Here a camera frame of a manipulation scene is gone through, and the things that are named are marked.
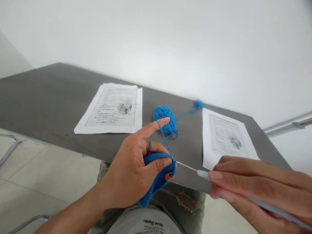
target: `tiled floor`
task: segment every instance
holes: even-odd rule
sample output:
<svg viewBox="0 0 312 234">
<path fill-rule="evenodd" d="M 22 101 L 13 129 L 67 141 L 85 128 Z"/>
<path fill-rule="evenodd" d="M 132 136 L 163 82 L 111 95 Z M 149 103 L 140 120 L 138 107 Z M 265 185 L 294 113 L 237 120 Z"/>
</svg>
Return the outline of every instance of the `tiled floor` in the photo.
<svg viewBox="0 0 312 234">
<path fill-rule="evenodd" d="M 20 144 L 0 169 L 0 233 L 8 233 L 39 214 L 55 214 L 85 194 L 97 181 L 100 161 L 75 152 L 19 138 Z M 0 157 L 11 146 L 0 137 Z M 20 233 L 33 233 L 35 221 Z M 224 200 L 207 195 L 203 233 L 256 231 Z"/>
</svg>

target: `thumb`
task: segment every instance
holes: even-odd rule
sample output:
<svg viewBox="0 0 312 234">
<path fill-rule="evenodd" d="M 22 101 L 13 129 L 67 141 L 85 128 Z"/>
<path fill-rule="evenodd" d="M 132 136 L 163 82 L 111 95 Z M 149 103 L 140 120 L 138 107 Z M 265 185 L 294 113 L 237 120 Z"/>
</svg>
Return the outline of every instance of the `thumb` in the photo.
<svg viewBox="0 0 312 234">
<path fill-rule="evenodd" d="M 258 233 L 301 233 L 301 228 L 284 219 L 276 219 L 244 196 L 216 188 L 216 197 L 226 200 Z"/>
<path fill-rule="evenodd" d="M 155 179 L 158 173 L 160 173 L 162 169 L 169 166 L 171 163 L 172 163 L 172 160 L 169 157 L 160 158 L 147 164 L 145 166 L 145 169 L 147 170 L 147 173 L 150 175 L 150 177 Z"/>
</svg>

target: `ripped jeans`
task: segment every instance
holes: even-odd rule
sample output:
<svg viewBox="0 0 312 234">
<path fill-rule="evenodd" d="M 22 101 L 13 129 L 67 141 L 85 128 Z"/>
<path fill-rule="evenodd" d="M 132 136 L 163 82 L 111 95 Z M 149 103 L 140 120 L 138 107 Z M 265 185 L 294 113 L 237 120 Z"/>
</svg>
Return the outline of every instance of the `ripped jeans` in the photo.
<svg viewBox="0 0 312 234">
<path fill-rule="evenodd" d="M 108 171 L 110 163 L 101 162 L 99 181 Z M 149 205 L 165 212 L 183 234 L 202 233 L 206 194 L 174 183 L 168 183 L 150 200 Z M 126 209 L 106 210 L 88 234 L 105 234 Z"/>
</svg>

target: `crochet hook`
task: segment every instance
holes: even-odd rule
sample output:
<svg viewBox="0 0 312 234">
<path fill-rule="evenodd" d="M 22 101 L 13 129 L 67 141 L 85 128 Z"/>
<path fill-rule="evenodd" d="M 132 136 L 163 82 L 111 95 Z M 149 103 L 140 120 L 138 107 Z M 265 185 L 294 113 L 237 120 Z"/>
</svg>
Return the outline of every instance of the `crochet hook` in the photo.
<svg viewBox="0 0 312 234">
<path fill-rule="evenodd" d="M 178 162 L 178 161 L 176 161 L 176 163 L 181 164 L 182 166 L 185 166 L 185 167 L 187 167 L 187 168 L 189 168 L 189 169 L 191 169 L 193 171 L 196 171 L 197 175 L 199 175 L 200 177 L 203 177 L 203 178 L 211 181 L 210 178 L 209 178 L 208 172 L 203 171 L 203 170 L 196 170 L 196 169 L 191 168 L 191 167 L 189 167 L 189 166 L 187 166 L 187 165 L 185 165 L 185 164 L 183 164 L 181 162 Z M 286 211 L 284 211 L 284 210 L 282 210 L 282 209 L 280 209 L 280 208 L 278 208 L 276 206 L 270 205 L 270 204 L 268 204 L 266 202 L 263 202 L 263 201 L 259 201 L 259 200 L 256 200 L 256 199 L 253 199 L 253 198 L 249 198 L 249 197 L 246 197 L 246 198 L 249 199 L 250 201 L 252 201 L 253 203 L 257 204 L 258 206 L 262 207 L 263 209 L 268 210 L 268 211 L 270 211 L 272 213 L 275 213 L 275 214 L 279 215 L 280 217 L 282 217 L 282 218 L 284 218 L 284 219 L 286 219 L 286 220 L 288 220 L 290 222 L 293 222 L 293 223 L 297 224 L 301 228 L 304 228 L 304 229 L 306 229 L 308 231 L 312 231 L 312 227 L 311 226 L 305 224 L 304 222 L 302 222 L 301 220 L 297 219 L 293 215 L 287 213 Z"/>
</svg>

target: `t-shirt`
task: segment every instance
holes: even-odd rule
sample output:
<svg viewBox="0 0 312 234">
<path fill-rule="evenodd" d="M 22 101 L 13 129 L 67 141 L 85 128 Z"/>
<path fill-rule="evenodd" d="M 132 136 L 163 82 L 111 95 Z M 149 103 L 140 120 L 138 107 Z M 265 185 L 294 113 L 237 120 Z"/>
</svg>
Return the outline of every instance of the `t-shirt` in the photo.
<svg viewBox="0 0 312 234">
<path fill-rule="evenodd" d="M 125 211 L 107 234 L 181 234 L 179 228 L 163 211 L 138 208 Z"/>
</svg>

